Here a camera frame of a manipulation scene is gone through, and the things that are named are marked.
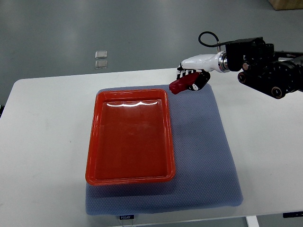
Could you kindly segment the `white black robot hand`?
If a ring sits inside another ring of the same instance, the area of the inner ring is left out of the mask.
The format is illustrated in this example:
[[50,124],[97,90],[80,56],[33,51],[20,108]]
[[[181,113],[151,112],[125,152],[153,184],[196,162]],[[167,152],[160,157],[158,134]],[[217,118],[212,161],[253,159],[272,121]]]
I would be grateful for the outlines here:
[[186,79],[193,80],[195,76],[191,76],[191,74],[195,74],[195,81],[186,85],[185,88],[198,91],[209,81],[210,72],[213,70],[217,72],[229,71],[224,51],[217,54],[200,54],[183,60],[177,67],[177,80],[184,83]]

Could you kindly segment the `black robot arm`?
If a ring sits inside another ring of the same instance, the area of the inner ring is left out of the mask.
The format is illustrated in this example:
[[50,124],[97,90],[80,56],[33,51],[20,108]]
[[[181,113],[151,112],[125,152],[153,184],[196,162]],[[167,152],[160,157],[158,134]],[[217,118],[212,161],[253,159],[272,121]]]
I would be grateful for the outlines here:
[[262,37],[218,43],[238,81],[275,99],[303,90],[303,53],[275,51]]

